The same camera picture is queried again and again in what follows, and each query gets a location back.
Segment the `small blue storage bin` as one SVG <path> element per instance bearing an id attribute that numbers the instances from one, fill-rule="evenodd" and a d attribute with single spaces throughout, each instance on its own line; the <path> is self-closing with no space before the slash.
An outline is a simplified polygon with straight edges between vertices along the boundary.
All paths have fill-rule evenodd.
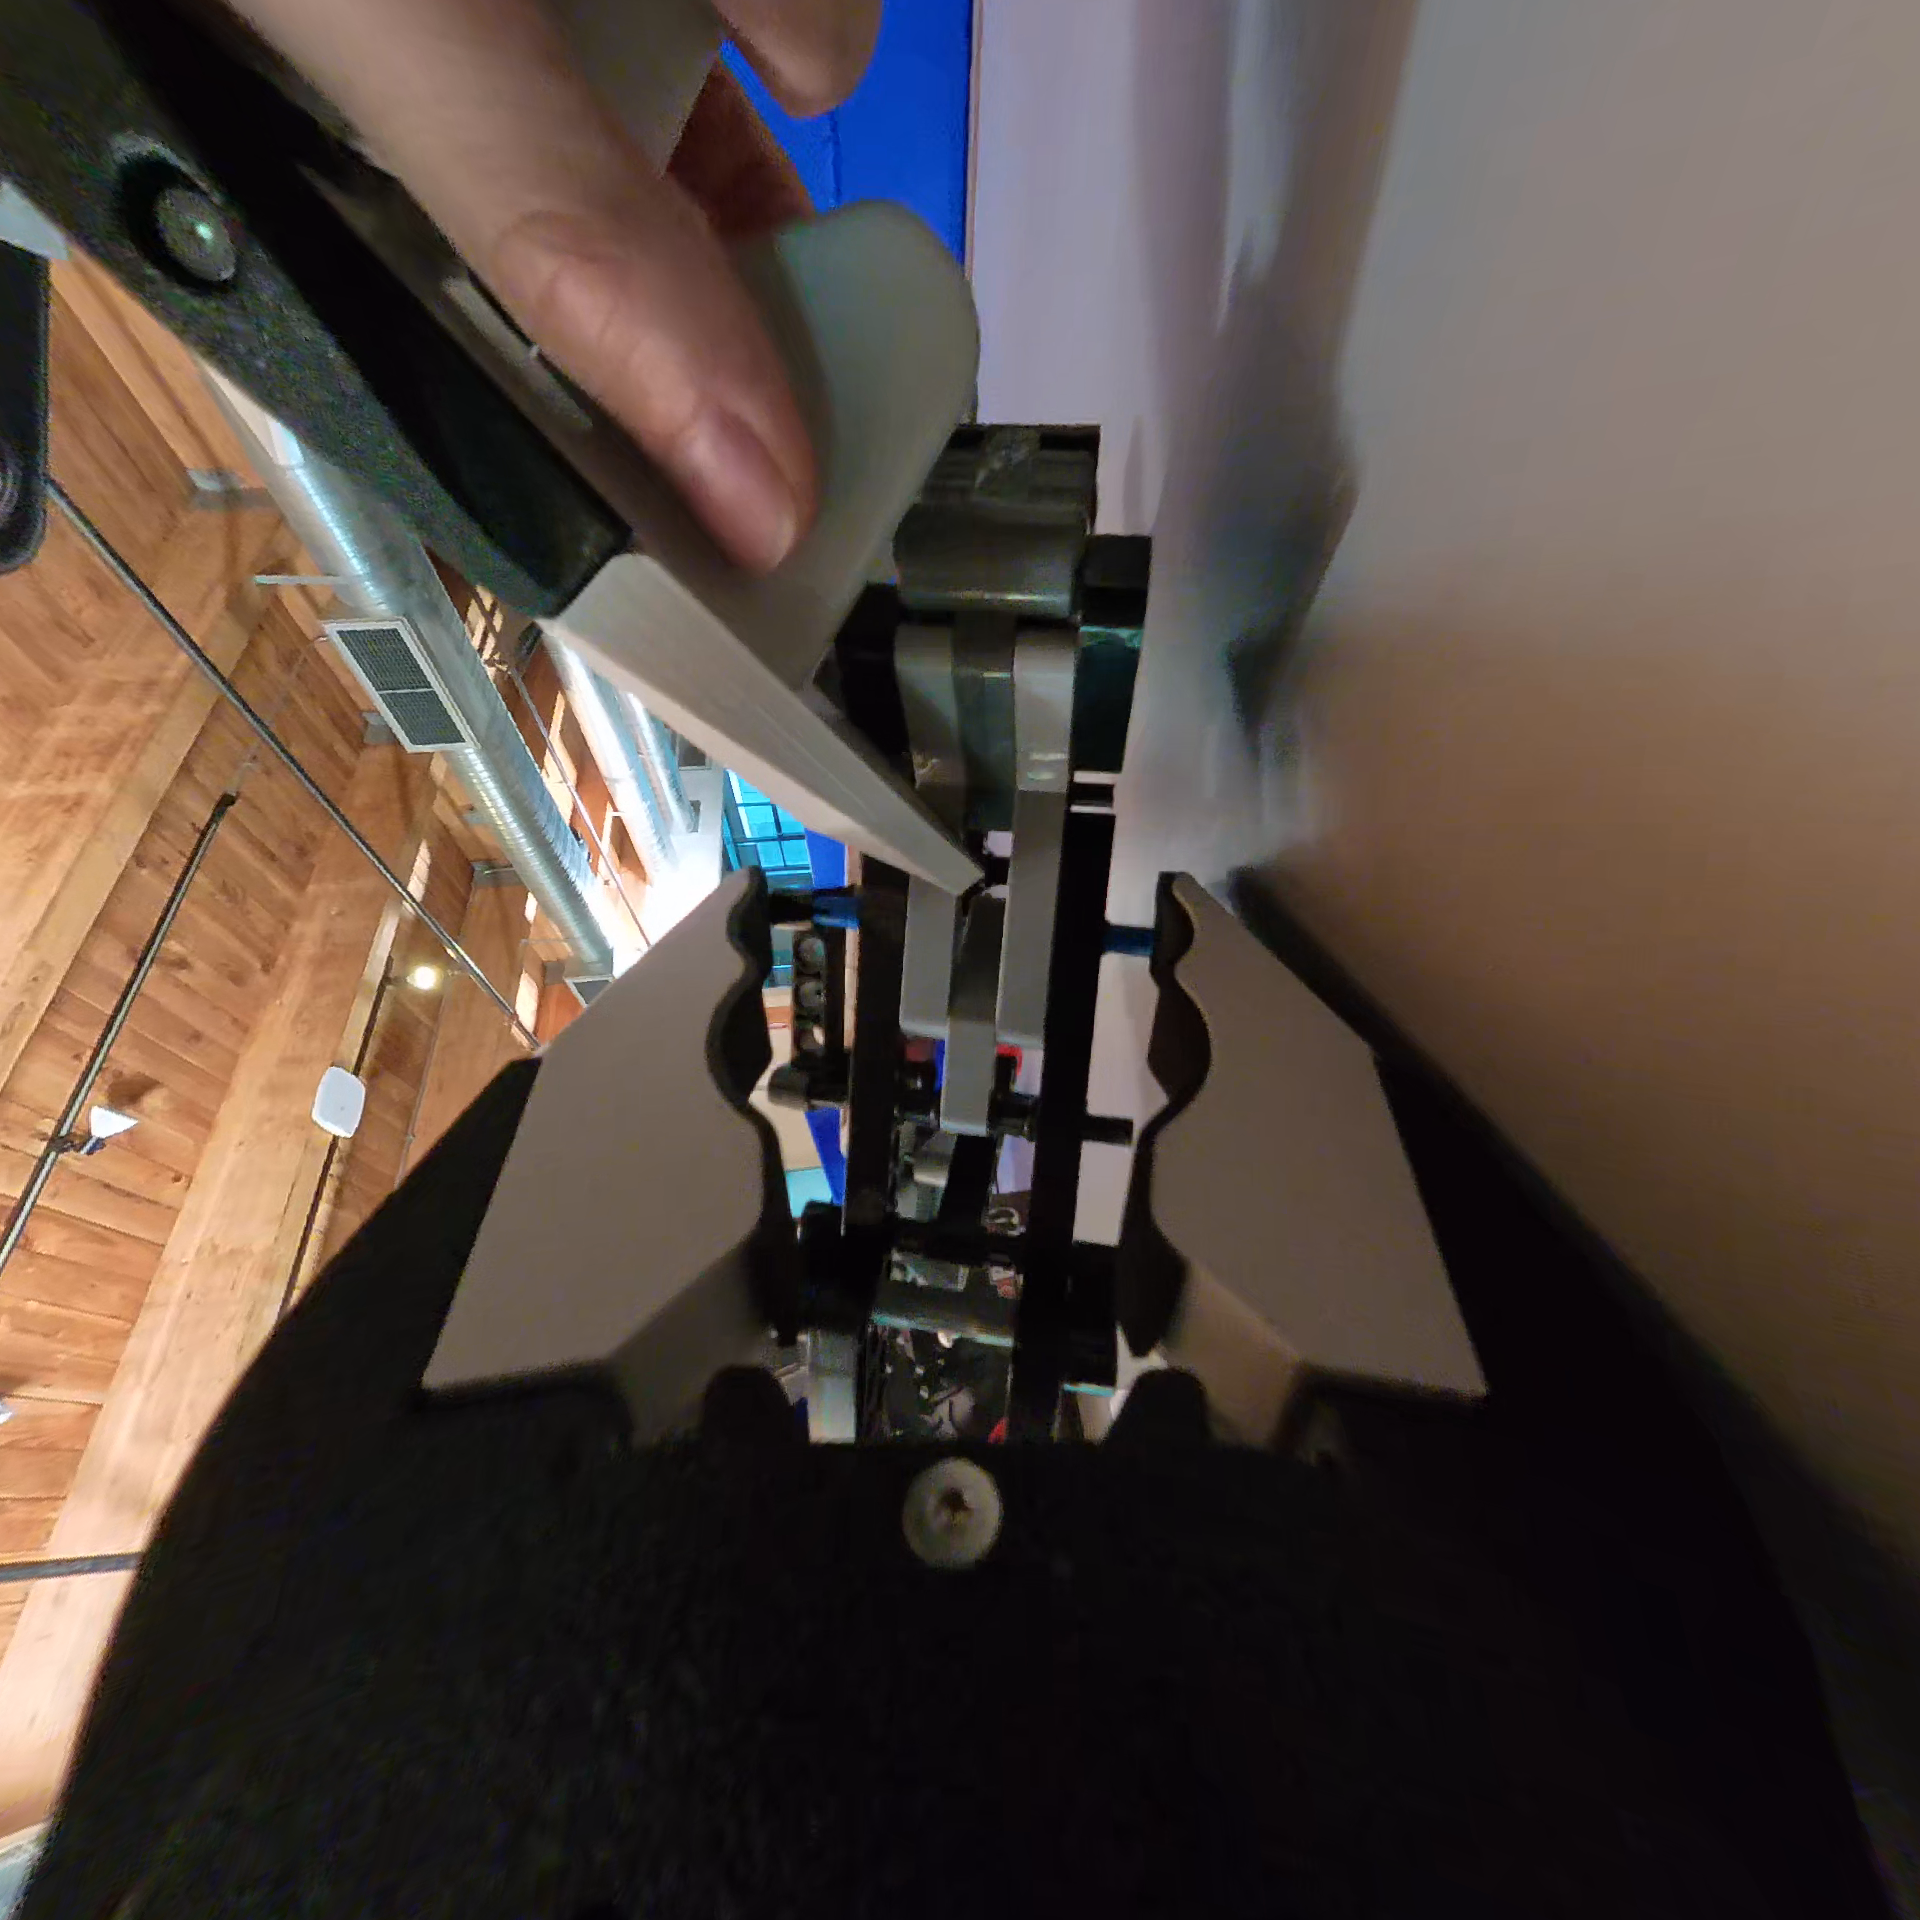
<path id="1" fill-rule="evenodd" d="M 884 6 L 861 83 L 840 105 L 816 116 L 778 108 L 732 41 L 721 63 L 793 163 L 818 212 L 893 201 L 964 262 L 973 11 L 972 2 Z"/>

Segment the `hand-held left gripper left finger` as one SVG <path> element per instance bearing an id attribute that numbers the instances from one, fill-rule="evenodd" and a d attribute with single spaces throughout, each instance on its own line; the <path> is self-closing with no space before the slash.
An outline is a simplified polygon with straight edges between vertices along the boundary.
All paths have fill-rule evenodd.
<path id="1" fill-rule="evenodd" d="M 552 1041 L 423 1369 L 423 1391 L 614 1391 L 687 1427 L 708 1384 L 793 1335 L 793 1211 L 752 1094 L 772 1044 L 767 892 L 725 879 Z"/>

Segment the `grey red toy truck model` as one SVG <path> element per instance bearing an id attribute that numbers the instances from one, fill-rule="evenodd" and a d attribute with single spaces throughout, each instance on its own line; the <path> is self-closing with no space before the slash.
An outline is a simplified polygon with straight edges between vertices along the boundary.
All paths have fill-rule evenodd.
<path id="1" fill-rule="evenodd" d="M 1114 1387 L 1079 1188 L 1136 1130 L 1090 1078 L 1102 966 L 1149 947 L 1108 918 L 1149 539 L 1096 531 L 1100 451 L 1095 424 L 960 426 L 824 662 L 964 883 L 816 857 L 770 904 L 760 1099 L 818 1164 L 790 1204 L 813 1442 L 1053 1439 Z"/>

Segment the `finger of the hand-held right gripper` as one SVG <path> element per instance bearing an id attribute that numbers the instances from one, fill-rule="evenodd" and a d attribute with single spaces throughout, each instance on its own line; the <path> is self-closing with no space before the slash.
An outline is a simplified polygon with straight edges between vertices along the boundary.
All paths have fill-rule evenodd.
<path id="1" fill-rule="evenodd" d="M 613 561 L 542 626 L 804 827 L 948 896 L 981 879 L 956 831 L 842 716 L 818 692 L 786 686 L 657 562 Z"/>

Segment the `silver ventilation duct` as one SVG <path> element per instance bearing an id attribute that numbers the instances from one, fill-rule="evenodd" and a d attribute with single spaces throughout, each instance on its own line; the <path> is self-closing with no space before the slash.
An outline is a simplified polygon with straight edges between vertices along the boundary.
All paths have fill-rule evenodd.
<path id="1" fill-rule="evenodd" d="M 200 371 L 215 406 L 340 616 L 326 633 L 410 752 L 446 759 L 478 820 L 566 950 L 566 976 L 613 978 L 662 939 L 721 879 L 716 849 L 674 850 L 637 806 L 646 904 L 591 873 L 542 762 L 517 727 L 482 654 L 410 528 L 302 444 L 226 375 Z"/>

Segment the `grey desk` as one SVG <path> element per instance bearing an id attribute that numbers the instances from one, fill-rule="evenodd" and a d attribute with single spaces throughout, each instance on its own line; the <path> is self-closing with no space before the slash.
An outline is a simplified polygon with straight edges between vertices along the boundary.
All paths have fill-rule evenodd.
<path id="1" fill-rule="evenodd" d="M 977 6 L 981 403 L 1241 870 L 1660 1304 L 1914 1834 L 1914 6 Z"/>

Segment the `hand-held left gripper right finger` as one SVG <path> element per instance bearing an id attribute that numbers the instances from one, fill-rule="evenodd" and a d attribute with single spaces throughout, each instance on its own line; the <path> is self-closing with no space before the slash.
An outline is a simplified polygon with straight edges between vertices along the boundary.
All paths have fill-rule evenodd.
<path id="1" fill-rule="evenodd" d="M 1117 1328 L 1277 1446 L 1318 1387 L 1486 1398 L 1376 1057 L 1185 873 L 1158 879 L 1142 1127 L 1117 1238 Z"/>

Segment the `person's right hand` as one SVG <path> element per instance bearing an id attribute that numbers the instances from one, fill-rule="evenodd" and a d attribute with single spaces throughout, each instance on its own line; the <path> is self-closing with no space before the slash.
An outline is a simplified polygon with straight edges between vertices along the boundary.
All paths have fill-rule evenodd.
<path id="1" fill-rule="evenodd" d="M 241 2 L 526 337 L 642 448 L 718 546 L 776 570 L 818 510 L 802 411 L 728 246 L 807 218 L 748 92 L 710 67 L 672 161 L 529 2 Z"/>

